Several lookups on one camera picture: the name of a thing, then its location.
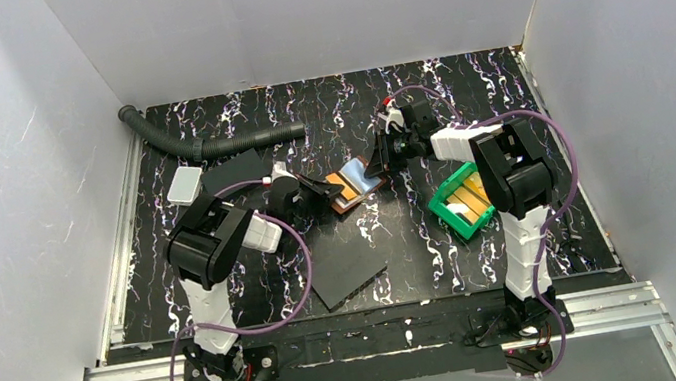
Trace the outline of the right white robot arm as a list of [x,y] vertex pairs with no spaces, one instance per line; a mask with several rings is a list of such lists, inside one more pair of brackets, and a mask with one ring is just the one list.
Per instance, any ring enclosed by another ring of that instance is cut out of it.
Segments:
[[555,302],[543,237],[557,178],[529,124],[532,118],[547,120],[521,109],[475,126],[446,127],[428,101],[386,99],[375,114],[375,148],[365,170],[371,179],[417,157],[475,164],[505,236],[506,324],[519,328],[537,326]]

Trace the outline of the brown leather card holder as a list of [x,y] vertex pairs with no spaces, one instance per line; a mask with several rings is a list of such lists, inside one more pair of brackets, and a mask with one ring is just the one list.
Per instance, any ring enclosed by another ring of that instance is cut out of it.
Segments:
[[361,156],[350,159],[340,170],[330,173],[325,181],[331,185],[341,185],[343,189],[331,202],[336,214],[344,214],[363,202],[369,195],[385,183],[382,177],[366,178],[368,161]]

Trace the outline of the gold credit card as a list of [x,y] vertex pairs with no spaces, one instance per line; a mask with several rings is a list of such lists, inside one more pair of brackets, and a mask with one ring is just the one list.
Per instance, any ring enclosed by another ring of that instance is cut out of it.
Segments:
[[342,201],[344,204],[351,203],[352,200],[355,200],[359,197],[359,193],[356,191],[355,187],[346,180],[341,173],[330,173],[325,177],[325,180],[331,185],[340,186],[341,190],[338,196],[338,200]]

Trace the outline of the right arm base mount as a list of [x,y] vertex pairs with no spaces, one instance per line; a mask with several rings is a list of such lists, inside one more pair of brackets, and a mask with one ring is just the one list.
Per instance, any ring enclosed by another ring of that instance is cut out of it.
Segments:
[[512,310],[489,315],[478,322],[467,318],[462,344],[468,348],[501,348],[506,364],[517,377],[541,379],[562,360],[564,338],[575,330],[570,312],[560,300],[523,321]]

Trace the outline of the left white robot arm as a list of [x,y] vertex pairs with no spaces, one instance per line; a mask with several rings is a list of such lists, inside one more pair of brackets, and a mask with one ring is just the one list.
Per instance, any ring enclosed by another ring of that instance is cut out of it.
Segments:
[[238,351],[227,282],[241,250],[273,254],[293,215],[326,206],[348,188],[340,181],[290,173],[263,183],[269,192],[264,212],[202,193],[177,221],[166,244],[166,260],[188,295],[197,326],[194,345],[184,354],[193,365],[217,374],[233,368]]

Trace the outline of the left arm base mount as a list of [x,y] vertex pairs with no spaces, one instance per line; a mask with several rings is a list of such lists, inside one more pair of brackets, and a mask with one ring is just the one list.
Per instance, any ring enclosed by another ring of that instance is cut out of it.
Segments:
[[228,354],[214,355],[190,344],[182,354],[182,381],[271,381],[279,377],[279,354],[272,345],[244,348],[236,342]]

